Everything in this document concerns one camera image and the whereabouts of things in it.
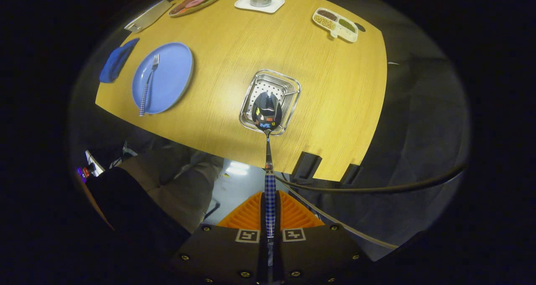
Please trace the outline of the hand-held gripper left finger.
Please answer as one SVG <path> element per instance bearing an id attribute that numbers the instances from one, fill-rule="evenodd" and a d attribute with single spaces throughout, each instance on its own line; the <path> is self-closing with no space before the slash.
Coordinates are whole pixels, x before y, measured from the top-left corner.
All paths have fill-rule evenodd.
<path id="1" fill-rule="evenodd" d="M 168 268 L 186 285 L 256 285 L 266 231 L 264 194 L 258 192 L 218 225 L 202 223 Z"/>

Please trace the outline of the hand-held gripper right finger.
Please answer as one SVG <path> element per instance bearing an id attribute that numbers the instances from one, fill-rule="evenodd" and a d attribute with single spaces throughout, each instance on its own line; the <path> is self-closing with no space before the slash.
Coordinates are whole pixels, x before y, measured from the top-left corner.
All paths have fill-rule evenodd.
<path id="1" fill-rule="evenodd" d="M 276 198 L 275 262 L 284 285 L 364 285 L 370 259 L 339 223 L 324 223 L 288 193 Z"/>

